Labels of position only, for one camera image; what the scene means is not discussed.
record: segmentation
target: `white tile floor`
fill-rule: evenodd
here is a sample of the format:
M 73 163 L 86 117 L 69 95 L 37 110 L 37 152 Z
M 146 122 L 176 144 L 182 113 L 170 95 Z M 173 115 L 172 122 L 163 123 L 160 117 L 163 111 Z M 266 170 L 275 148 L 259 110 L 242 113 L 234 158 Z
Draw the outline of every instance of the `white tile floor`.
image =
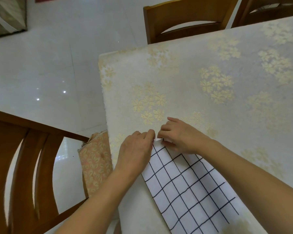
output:
M 88 137 L 106 130 L 98 56 L 146 46 L 142 8 L 164 1 L 28 0 L 28 31 L 0 38 L 0 111 Z M 60 212 L 82 199 L 78 146 L 55 162 Z

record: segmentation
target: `white tablecloth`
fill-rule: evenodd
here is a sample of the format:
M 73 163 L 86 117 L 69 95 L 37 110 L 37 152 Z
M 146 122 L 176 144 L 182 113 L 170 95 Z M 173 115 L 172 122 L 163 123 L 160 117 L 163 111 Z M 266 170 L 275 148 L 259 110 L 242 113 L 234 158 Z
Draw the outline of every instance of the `white tablecloth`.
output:
M 101 55 L 99 68 L 114 165 L 127 135 L 171 116 L 293 187 L 293 17 Z M 142 177 L 119 212 L 125 234 L 170 233 Z M 223 233 L 265 233 L 239 213 Z

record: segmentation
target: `chair backrest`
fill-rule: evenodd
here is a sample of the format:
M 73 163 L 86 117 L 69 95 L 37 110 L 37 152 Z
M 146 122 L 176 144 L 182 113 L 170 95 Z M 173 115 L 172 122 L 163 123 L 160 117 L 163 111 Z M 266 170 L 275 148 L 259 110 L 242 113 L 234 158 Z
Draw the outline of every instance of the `chair backrest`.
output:
M 52 172 L 57 151 L 64 137 L 85 142 L 89 139 L 0 112 L 0 234 L 45 233 L 74 213 L 88 198 L 84 183 L 86 199 L 59 215 L 53 193 Z M 5 184 L 12 158 L 20 143 L 6 224 Z M 32 187 L 38 157 L 34 204 Z
M 289 16 L 293 16 L 293 0 L 242 0 L 232 28 Z
M 148 44 L 225 29 L 238 0 L 172 0 L 143 8 Z M 165 30 L 192 21 L 212 21 Z

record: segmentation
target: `white paper with black grid lines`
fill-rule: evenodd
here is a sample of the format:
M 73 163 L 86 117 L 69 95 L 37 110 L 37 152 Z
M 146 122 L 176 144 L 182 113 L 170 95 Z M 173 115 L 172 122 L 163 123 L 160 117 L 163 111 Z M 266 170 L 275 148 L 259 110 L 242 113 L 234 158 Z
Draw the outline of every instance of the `white paper with black grid lines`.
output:
M 195 154 L 153 143 L 142 176 L 172 234 L 213 234 L 239 215 L 236 193 L 223 176 Z

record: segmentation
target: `finger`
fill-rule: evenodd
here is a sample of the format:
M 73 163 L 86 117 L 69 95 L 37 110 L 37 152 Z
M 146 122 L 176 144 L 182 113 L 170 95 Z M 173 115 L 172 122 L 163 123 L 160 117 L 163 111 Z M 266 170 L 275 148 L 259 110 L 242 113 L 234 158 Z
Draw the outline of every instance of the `finger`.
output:
M 144 139 L 146 137 L 146 135 L 147 135 L 147 133 L 146 132 L 143 132 L 142 134 L 139 135 L 139 137 L 141 137 L 141 138 Z
M 135 131 L 134 133 L 133 133 L 133 135 L 140 135 L 141 133 L 139 132 L 139 131 Z
M 147 133 L 146 133 L 146 136 L 145 136 L 145 139 L 147 140 L 154 140 L 155 139 L 155 131 L 150 129 Z
M 166 148 L 177 151 L 177 146 L 174 143 L 168 142 L 168 141 L 162 141 L 162 145 L 164 145 Z
M 170 137 L 170 131 L 160 130 L 157 134 L 157 137 L 172 140 Z
M 170 131 L 170 130 L 172 130 L 172 127 L 171 127 L 171 125 L 162 125 L 160 127 L 160 130 Z
M 180 121 L 179 119 L 173 118 L 173 117 L 168 117 L 167 119 L 168 119 L 168 121 L 173 121 L 173 122 L 179 122 Z

